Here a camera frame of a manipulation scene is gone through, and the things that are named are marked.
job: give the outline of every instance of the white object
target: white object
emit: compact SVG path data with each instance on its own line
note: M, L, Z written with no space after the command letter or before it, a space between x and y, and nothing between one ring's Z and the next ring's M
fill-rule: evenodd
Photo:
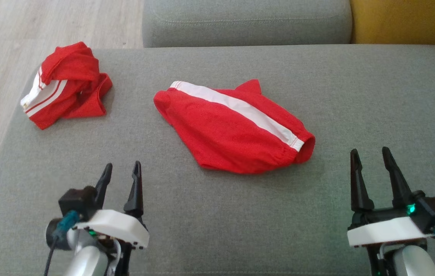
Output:
M435 276L435 264L418 246L406 246L393 255L397 276Z
M42 110L44 107L55 101L62 93L67 80L53 80L49 85L42 82L42 66L39 68L33 80L30 93L20 101L23 111L28 117Z
M422 233L410 217L371 223L347 231L350 246L405 241L431 236L433 234Z
M88 233L88 231L85 231L84 229L76 229L76 230L69 229L67 231L66 236L67 236L67 243L69 244L71 250L74 250L75 254L77 254L87 246L98 245L97 239L94 239Z
M72 259L64 276L96 276L105 274L109 258L96 246L86 246Z
M109 268L107 269L107 276L114 276L115 275L117 265L119 264L119 261L120 261L120 256L122 255L122 247L120 246L120 243L118 240L114 240L114 246L117 248L117 255L116 256L112 255L112 257L114 257L114 259L109 264Z
M149 244L149 232L141 222L115 210L98 210L89 222L79 222L75 226L80 229L89 227L95 232L144 248Z

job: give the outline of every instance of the gray sofa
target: gray sofa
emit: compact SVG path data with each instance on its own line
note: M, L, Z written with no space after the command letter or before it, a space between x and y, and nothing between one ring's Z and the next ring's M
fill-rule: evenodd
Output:
M40 131L18 106L0 154L0 276L40 275L45 227L71 188L114 164L105 208L122 210L140 160L147 250L132 275L363 275L350 248L349 151L377 207L391 204L382 146L412 189L435 196L435 46L291 45L95 50L114 87L107 115ZM152 99L174 80L262 92L316 136L310 161L262 175L202 169ZM30 90L26 83L24 94ZM435 241L429 241L435 261ZM56 251L50 275L72 253Z
M144 47L345 44L349 0L151 0Z

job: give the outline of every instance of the robotic arm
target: robotic arm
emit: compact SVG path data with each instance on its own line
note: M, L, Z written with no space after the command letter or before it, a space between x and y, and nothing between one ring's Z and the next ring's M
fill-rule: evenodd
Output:
M55 218L47 226L46 241L51 252L45 276L55 249L75 253L65 276L127 276L132 250L148 246L149 232L142 222L141 163L135 162L124 213L102 209L111 176L109 163L96 187L70 189L59 199L63 218Z
M435 238L435 196L412 192L387 147L382 149L390 174L392 208L375 209L364 184L358 151L351 151L350 246L368 251L372 276L435 276L427 238ZM389 246L396 249L386 251Z

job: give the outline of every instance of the red garment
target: red garment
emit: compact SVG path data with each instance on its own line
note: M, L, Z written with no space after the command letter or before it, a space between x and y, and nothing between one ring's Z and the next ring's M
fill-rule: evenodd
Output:
M21 101L23 111L40 129L60 117L103 116L101 98L112 87L106 73L100 73L98 59L83 42L56 47L40 66L33 86Z
M315 137L262 96L258 80L235 90L174 82L156 93L154 103L204 168L263 173L313 154Z

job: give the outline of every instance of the laminate flooring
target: laminate flooring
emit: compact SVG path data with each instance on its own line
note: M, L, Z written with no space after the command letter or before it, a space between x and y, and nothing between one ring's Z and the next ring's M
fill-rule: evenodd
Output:
M28 77L56 46L142 48L142 6L143 0L0 0L0 147Z

